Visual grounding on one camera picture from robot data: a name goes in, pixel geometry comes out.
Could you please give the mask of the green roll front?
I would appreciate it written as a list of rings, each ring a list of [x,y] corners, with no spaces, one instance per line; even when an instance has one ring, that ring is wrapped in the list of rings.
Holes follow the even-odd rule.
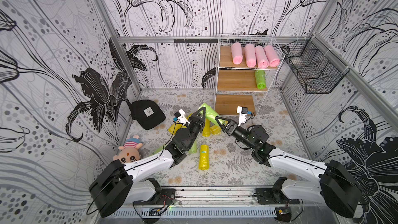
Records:
[[[208,119],[211,123],[213,123],[214,125],[220,126],[220,124],[224,123],[224,120],[219,120],[219,122],[216,121],[216,117],[219,116],[219,114],[213,110],[208,104],[203,103],[198,110],[200,110],[202,107],[206,108],[206,119]]]

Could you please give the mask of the pale green roll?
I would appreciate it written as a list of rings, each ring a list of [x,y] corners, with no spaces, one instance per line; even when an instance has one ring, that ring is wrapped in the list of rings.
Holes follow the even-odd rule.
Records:
[[[189,154],[194,154],[197,153],[198,151],[198,142],[194,141],[192,147],[190,148],[190,150],[188,151]]]

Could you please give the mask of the green roll sideways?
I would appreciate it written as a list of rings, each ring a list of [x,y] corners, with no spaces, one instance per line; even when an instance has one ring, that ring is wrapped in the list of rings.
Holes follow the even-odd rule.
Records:
[[[266,88],[266,73],[265,70],[256,70],[255,71],[255,80],[256,85],[259,90],[264,90]]]

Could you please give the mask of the pink roll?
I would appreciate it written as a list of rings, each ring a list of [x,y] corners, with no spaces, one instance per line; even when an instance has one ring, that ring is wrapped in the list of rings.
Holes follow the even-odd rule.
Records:
[[[257,59],[257,66],[260,69],[268,68],[269,61],[262,46],[255,46],[255,54]]]
[[[240,65],[243,60],[243,50],[241,47],[241,43],[236,42],[231,45],[231,54],[232,54],[233,63],[235,65]]]
[[[264,47],[265,55],[268,59],[269,67],[278,67],[280,64],[280,58],[272,45]]]
[[[246,65],[249,68],[254,68],[257,63],[256,51],[255,51],[254,44],[247,44],[244,47],[244,55],[245,55]]]

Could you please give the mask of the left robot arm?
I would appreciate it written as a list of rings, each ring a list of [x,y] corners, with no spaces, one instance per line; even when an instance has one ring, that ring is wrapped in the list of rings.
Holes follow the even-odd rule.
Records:
[[[88,189],[99,215],[108,217],[126,202],[159,198],[161,187],[151,175],[168,170],[186,158],[198,134],[203,131],[205,120],[206,108],[201,107],[160,152],[135,162],[112,161]]]

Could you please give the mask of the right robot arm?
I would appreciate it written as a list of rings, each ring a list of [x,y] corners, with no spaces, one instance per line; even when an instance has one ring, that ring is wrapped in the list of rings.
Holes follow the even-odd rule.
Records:
[[[341,163],[317,162],[285,152],[267,142],[269,136],[261,125],[244,129],[232,119],[216,117],[215,121],[224,133],[251,150],[258,164],[289,171],[304,179],[279,178],[269,193],[272,201],[286,204],[292,200],[308,200],[326,204],[342,217],[354,217],[362,189]]]

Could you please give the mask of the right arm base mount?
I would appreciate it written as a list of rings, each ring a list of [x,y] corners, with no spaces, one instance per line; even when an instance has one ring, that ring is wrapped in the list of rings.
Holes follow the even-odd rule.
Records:
[[[272,188],[256,188],[253,197],[256,198],[261,205],[280,204],[288,206],[290,204],[301,203],[299,199],[290,200],[281,192],[273,190]]]

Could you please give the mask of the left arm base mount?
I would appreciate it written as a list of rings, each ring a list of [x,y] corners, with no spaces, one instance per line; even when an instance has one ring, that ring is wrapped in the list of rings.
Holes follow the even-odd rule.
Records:
[[[176,188],[163,188],[160,186],[158,181],[154,178],[149,178],[143,183],[146,183],[150,188],[154,189],[154,194],[147,200],[136,201],[138,205],[172,205],[175,200]]]

